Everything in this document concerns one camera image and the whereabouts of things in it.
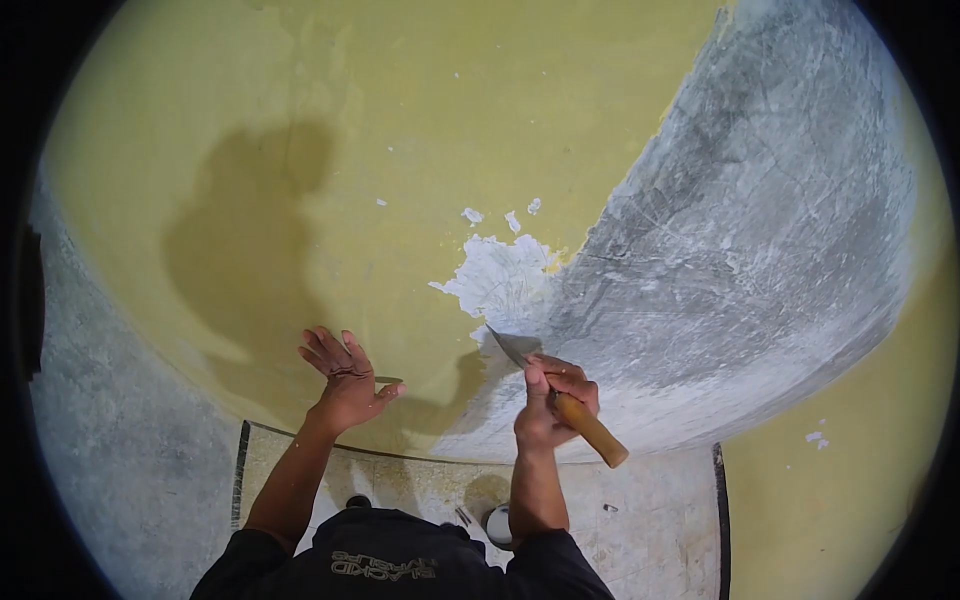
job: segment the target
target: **small tool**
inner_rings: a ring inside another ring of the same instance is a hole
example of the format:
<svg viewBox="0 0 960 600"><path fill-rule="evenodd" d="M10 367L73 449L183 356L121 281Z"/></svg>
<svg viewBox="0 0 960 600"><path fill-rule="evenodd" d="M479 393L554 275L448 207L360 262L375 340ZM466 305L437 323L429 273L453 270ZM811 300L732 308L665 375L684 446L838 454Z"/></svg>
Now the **small tool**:
<svg viewBox="0 0 960 600"><path fill-rule="evenodd" d="M494 340L500 345L507 357L514 361L518 367L525 369L527 359L523 357L523 354L501 338L500 334L494 331L489 324L487 324L487 329L493 334ZM552 387L550 390L557 412L560 413L566 424L576 429L584 437L584 440L587 440L587 443L593 446L593 449L600 454L608 467L617 468L623 461L627 460L630 451L613 436L610 430L590 412L583 402L570 394L557 392Z"/></svg>

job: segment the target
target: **man's left arm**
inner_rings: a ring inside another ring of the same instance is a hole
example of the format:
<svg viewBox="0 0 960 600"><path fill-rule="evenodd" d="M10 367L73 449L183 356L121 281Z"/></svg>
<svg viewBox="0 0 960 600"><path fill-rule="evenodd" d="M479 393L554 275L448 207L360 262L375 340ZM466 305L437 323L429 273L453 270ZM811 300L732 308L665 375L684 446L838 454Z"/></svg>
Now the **man's left arm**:
<svg viewBox="0 0 960 600"><path fill-rule="evenodd" d="M310 522L314 497L337 437L382 413L388 402L406 390L403 384L394 384L377 394L367 354L352 333L344 331L342 337L346 348L326 327L303 331L309 349L298 348L300 356L326 377L326 388L267 478L244 526L270 534L288 555L293 555Z"/></svg>
<svg viewBox="0 0 960 600"><path fill-rule="evenodd" d="M258 587L267 586L266 576L293 555L306 532L337 437L373 419L406 391L403 384L393 384L377 393L366 353L352 333L342 336L346 348L325 327L303 331L309 349L298 348L300 356L326 377L324 393L271 471L247 523L191 598L255 597Z"/></svg>

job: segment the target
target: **finger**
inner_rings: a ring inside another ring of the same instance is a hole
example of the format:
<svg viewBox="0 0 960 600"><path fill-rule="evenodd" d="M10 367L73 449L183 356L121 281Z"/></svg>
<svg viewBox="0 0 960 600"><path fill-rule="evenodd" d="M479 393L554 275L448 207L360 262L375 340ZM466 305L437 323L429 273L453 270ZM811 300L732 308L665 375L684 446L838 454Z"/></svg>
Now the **finger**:
<svg viewBox="0 0 960 600"><path fill-rule="evenodd" d="M299 352L300 356L303 357L303 360L310 363L314 369L323 373L325 376L330 376L330 367L323 360L321 360L320 356L317 356L304 347L297 348L297 352Z"/></svg>
<svg viewBox="0 0 960 600"><path fill-rule="evenodd" d="M320 326L316 328L317 337L320 338L320 343L324 346L331 366L334 369L349 369L353 366L353 361L350 359L350 355L347 354L347 351L344 350L344 347L340 345L340 342L330 333L330 330L326 327Z"/></svg>
<svg viewBox="0 0 960 600"><path fill-rule="evenodd" d="M547 383L543 371L533 365L523 370L523 378L527 382L527 406L531 408L546 408L546 400L550 396L550 384Z"/></svg>
<svg viewBox="0 0 960 600"><path fill-rule="evenodd" d="M584 381L568 375L548 374L546 380L558 392L577 398L595 416L600 411L599 390L595 381Z"/></svg>
<svg viewBox="0 0 960 600"><path fill-rule="evenodd" d="M393 383L383 386L383 389L376 393L375 398L381 402L389 402L396 399L407 391L407 386L402 383Z"/></svg>
<svg viewBox="0 0 960 600"><path fill-rule="evenodd" d="M577 365L574 365L573 363L560 360L556 356L547 356L546 354L527 354L525 358L527 359L527 362L532 365L536 365L543 372L572 374L580 377L581 379L587 379L583 369Z"/></svg>
<svg viewBox="0 0 960 600"><path fill-rule="evenodd" d="M305 329L303 331L303 341L306 342L306 344L310 346L310 349L320 357L320 360L327 364L328 371L331 371L334 367L336 367L336 363L333 362L333 358L330 356L330 353L326 351L324 345L321 344L320 338L316 333L310 331L309 329Z"/></svg>
<svg viewBox="0 0 960 600"><path fill-rule="evenodd" d="M347 352L349 352L350 356L353 358L353 365L357 368L357 370L359 372L373 371L373 365L370 364L370 359L367 358L367 353L363 351L363 348L361 348L360 344L357 343L356 336L346 329L344 329L340 335L344 338L344 346L347 347Z"/></svg>

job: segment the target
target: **paint flake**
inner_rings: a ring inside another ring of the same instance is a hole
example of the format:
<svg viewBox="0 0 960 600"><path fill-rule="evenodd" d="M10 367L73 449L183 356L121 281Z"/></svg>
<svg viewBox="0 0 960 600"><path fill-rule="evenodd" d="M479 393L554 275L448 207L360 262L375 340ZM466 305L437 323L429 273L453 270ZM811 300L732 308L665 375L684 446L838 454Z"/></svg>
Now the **paint flake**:
<svg viewBox="0 0 960 600"><path fill-rule="evenodd" d="M483 221L483 213L477 212L476 210L473 210L470 207L464 208L464 211L460 214L461 216L464 216L470 219L470 226L472 228L475 228L478 223Z"/></svg>
<svg viewBox="0 0 960 600"><path fill-rule="evenodd" d="M510 226L510 231L517 233L520 231L520 221L516 219L515 210L511 210L507 214L503 215L503 218L507 220L507 225Z"/></svg>

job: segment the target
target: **person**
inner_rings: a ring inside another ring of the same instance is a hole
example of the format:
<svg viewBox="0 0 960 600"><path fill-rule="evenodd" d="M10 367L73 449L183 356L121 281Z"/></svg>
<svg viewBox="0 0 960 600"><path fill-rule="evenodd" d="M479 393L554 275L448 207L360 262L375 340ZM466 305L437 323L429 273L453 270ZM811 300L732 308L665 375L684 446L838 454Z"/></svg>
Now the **person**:
<svg viewBox="0 0 960 600"><path fill-rule="evenodd" d="M611 593L568 533L554 448L577 433L551 409L551 387L596 414L597 386L582 369L527 355L527 403L514 424L509 524L514 556L488 566L485 545L463 527L356 501L322 523L313 547L293 556L337 437L375 418L406 390L375 392L373 368L349 331L304 331L300 356L326 376L320 401L280 457L243 529L206 572L194 600L228 598L605 598Z"/></svg>

